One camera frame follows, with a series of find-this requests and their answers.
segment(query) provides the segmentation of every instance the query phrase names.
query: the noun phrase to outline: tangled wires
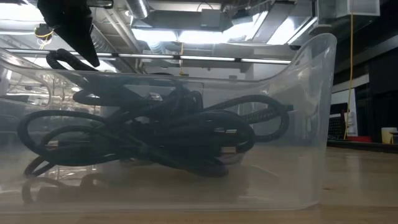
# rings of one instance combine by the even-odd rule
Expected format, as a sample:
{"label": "tangled wires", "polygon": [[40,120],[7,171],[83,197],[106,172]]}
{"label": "tangled wires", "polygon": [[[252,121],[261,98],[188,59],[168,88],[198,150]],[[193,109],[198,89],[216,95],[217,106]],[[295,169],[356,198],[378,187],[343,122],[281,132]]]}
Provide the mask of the tangled wires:
{"label": "tangled wires", "polygon": [[[58,60],[75,70],[96,71],[66,50],[47,55],[54,69],[66,70]],[[82,90],[73,99],[85,105],[117,106],[107,118],[77,111],[46,110],[28,114],[17,128],[21,141],[39,156],[24,174],[38,176],[55,165],[88,166],[121,159],[151,161],[183,169],[205,177],[228,175],[222,155],[244,153],[256,141],[278,139],[288,129],[290,107],[264,95],[248,95],[203,107],[199,91],[190,91],[183,83],[170,79],[150,84],[173,86],[167,96],[143,97],[125,87],[134,83],[127,76],[106,76],[94,73],[59,72]],[[264,103],[268,107],[251,114],[238,115],[225,109],[243,103]],[[46,134],[36,143],[28,132],[29,123],[48,116],[68,116],[92,120],[89,126],[65,126]],[[256,136],[250,124],[280,117],[277,131]],[[83,133],[78,137],[60,138],[65,133]]]}

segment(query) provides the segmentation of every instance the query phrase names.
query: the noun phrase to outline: clear plastic bin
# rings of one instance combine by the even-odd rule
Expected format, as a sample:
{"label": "clear plastic bin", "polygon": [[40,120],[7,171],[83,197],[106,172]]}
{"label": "clear plastic bin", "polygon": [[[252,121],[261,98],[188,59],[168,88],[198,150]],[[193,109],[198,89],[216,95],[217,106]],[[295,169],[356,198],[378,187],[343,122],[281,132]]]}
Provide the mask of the clear plastic bin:
{"label": "clear plastic bin", "polygon": [[[31,87],[25,90],[31,94],[28,98],[18,95],[0,98],[0,212],[273,210],[314,205],[320,198],[335,50],[334,36],[316,36],[297,52],[286,69],[261,81],[45,70],[3,52],[0,68],[12,71],[22,83],[30,83]],[[284,106],[288,128],[273,141],[262,142],[256,138],[246,153],[237,153],[237,147],[223,147],[217,160],[225,164],[228,175],[222,177],[204,177],[143,158],[90,166],[55,166],[39,178],[26,177],[24,169],[37,154],[21,143],[17,134],[25,116],[35,111],[66,110],[108,117],[117,110],[75,102],[76,85],[64,78],[68,74],[127,80],[128,85],[124,86],[152,102],[162,102],[176,85],[181,85],[185,90],[199,92],[204,108],[242,96],[269,96]],[[270,108],[251,102],[226,110],[243,116]],[[261,136],[276,131],[280,122],[279,114],[250,127],[256,136]],[[98,122],[87,119],[53,116],[33,120],[27,130],[35,144],[39,144],[50,131],[76,125],[101,128]],[[236,134],[237,130],[214,131],[221,131],[225,136],[225,132]],[[243,138],[240,130],[237,132],[239,138]],[[73,134],[75,138],[88,135]],[[56,140],[60,143],[63,138],[61,135]],[[104,141],[106,138],[93,138],[96,140],[92,141],[99,142],[100,149],[102,143],[110,147],[109,141]],[[49,151],[56,150],[52,146],[47,142]]]}

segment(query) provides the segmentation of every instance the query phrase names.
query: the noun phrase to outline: ceiling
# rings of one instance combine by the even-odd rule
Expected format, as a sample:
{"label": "ceiling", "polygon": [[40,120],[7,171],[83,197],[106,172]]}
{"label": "ceiling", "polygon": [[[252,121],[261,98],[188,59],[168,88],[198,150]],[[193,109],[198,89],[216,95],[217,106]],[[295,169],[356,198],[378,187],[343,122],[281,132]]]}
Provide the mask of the ceiling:
{"label": "ceiling", "polygon": [[[129,10],[128,6],[135,6],[136,1],[148,3],[150,11],[146,18],[132,20],[132,14],[135,12]],[[112,10],[92,8],[92,16],[96,27],[96,37],[100,38],[98,42],[101,42],[101,46],[106,46],[101,50],[97,49],[98,52],[103,49],[106,49],[107,52],[124,53],[180,54],[183,52],[186,55],[290,60],[298,49],[294,46],[304,44],[320,32],[332,32],[341,39],[346,38],[346,33],[349,32],[347,17],[324,16],[318,5],[323,1],[325,0],[115,0]],[[42,42],[32,35],[32,32],[38,24],[43,23],[43,18],[40,11],[34,9],[35,1],[29,0],[29,2],[32,3],[31,7],[8,6],[13,10],[19,7],[14,12],[2,7],[2,10],[8,13],[0,15],[0,21],[2,21],[0,23],[0,47],[38,49],[41,46]],[[211,8],[214,11],[219,10],[217,14],[221,12],[219,23],[214,23],[214,19],[204,22],[207,17],[213,16],[214,11],[206,11]],[[234,22],[238,21],[235,18],[238,10],[243,10],[246,15],[242,18],[248,20],[237,25]],[[211,14],[203,16],[205,11]],[[366,22],[358,26],[357,29],[365,26],[372,19],[373,17],[367,17]],[[317,29],[319,25],[323,27],[330,24],[332,29]],[[196,35],[198,40],[193,40],[191,35],[185,38],[185,43],[182,45],[181,39],[184,32],[188,33],[187,31],[190,30],[197,32],[197,26],[200,31],[211,31],[216,34],[209,37]],[[142,31],[144,35],[139,35],[137,30]],[[151,31],[161,31],[162,33],[151,33]],[[224,37],[224,34],[228,32],[231,35]],[[171,34],[171,39],[167,39],[166,34]],[[221,35],[223,40],[218,41],[218,36]],[[149,39],[156,40],[157,45],[151,45],[152,42]],[[73,50],[58,36],[44,46],[44,49],[59,48]],[[139,62],[134,59],[123,59],[117,63],[112,62],[111,65],[122,72],[145,72],[145,67],[175,68],[180,66],[179,61],[146,60]],[[183,66],[233,67],[245,71],[250,65],[186,61]]]}

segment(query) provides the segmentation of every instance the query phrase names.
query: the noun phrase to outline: wooden table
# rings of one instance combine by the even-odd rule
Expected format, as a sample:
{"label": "wooden table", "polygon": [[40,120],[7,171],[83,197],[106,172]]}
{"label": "wooden table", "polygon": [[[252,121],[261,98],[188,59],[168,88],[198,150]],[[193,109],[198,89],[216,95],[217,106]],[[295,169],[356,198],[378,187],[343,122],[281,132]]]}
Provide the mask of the wooden table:
{"label": "wooden table", "polygon": [[47,213],[0,223],[398,223],[398,154],[328,148],[327,170],[320,204],[299,211]]}

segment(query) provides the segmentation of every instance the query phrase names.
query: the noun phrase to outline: ceiling pipe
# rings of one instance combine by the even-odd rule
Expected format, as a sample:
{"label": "ceiling pipe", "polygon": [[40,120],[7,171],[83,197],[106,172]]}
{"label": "ceiling pipe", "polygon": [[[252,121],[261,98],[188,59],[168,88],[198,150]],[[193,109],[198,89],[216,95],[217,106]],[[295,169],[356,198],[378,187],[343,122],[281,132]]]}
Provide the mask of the ceiling pipe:
{"label": "ceiling pipe", "polygon": [[[114,53],[116,49],[109,43],[106,37],[101,33],[96,26],[93,26],[91,31],[91,38],[93,39],[94,48],[97,52]],[[115,58],[115,60],[109,61],[120,72],[137,72],[137,70],[130,66],[123,58]]]}
{"label": "ceiling pipe", "polygon": [[145,19],[150,13],[147,0],[126,0],[127,8],[135,19]]}
{"label": "ceiling pipe", "polygon": [[147,44],[154,54],[168,54],[162,42],[148,42]]}
{"label": "ceiling pipe", "polygon": [[134,34],[132,34],[132,31],[127,28],[127,26],[124,24],[124,21],[121,19],[119,13],[114,10],[114,9],[109,9],[110,12],[113,13],[113,16],[118,20],[119,25],[116,23],[116,21],[112,18],[111,14],[108,12],[108,10],[104,9],[104,15],[106,16],[107,20],[110,21],[112,26],[116,29],[118,34],[122,37],[122,39],[125,41],[125,43],[130,47],[130,49],[133,49],[135,52],[141,52],[141,48],[138,45],[138,41],[135,38]]}

